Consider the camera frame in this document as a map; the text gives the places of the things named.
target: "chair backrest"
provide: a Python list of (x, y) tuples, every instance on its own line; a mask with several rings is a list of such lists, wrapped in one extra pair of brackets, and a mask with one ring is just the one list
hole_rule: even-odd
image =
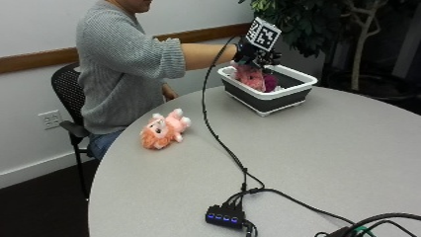
[(78, 84), (81, 72), (75, 70), (77, 67), (79, 67), (79, 62), (65, 66), (53, 75), (53, 88), (74, 122), (83, 126), (81, 109), (85, 105), (85, 94), (83, 89)]

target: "plant stem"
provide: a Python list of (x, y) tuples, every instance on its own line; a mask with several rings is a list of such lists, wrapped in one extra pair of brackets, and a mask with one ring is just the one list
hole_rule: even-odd
[(355, 54), (355, 62), (354, 62), (354, 79), (352, 79), (352, 89), (355, 91), (360, 90), (360, 67), (362, 67), (362, 58), (364, 54), (366, 42), (370, 37), (370, 26), (376, 16), (376, 11), (380, 6), (380, 0), (376, 0), (372, 4), (372, 8), (370, 9), (367, 21), (362, 24), (362, 33), (358, 42), (358, 49)]

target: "jeans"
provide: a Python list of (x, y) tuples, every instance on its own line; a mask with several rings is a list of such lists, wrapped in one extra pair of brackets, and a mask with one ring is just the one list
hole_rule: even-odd
[(109, 134), (91, 134), (90, 135), (90, 144), (89, 150), (94, 157), (99, 160), (103, 160), (103, 157), (109, 151), (111, 144), (115, 142), (117, 138), (122, 134), (123, 130), (115, 131)]

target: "wooden chair rail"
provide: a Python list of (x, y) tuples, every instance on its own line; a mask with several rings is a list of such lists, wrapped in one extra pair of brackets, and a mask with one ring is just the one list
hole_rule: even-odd
[[(159, 40), (180, 39), (182, 42), (202, 42), (244, 35), (251, 24), (238, 24), (211, 29), (195, 30), (158, 36)], [(0, 57), (0, 74), (27, 69), (66, 64), (78, 61), (75, 47)]]

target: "pink teddy bear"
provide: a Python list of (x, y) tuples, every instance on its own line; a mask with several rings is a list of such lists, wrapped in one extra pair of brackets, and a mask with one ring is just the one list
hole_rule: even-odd
[(183, 141), (182, 133), (191, 127), (191, 119), (183, 116), (183, 110), (175, 109), (167, 116), (154, 114), (150, 124), (142, 131), (146, 148), (163, 149), (175, 140)]
[(252, 87), (255, 90), (264, 92), (266, 85), (263, 71), (251, 65), (240, 65), (234, 61), (232, 66), (238, 69), (234, 75), (235, 79)]

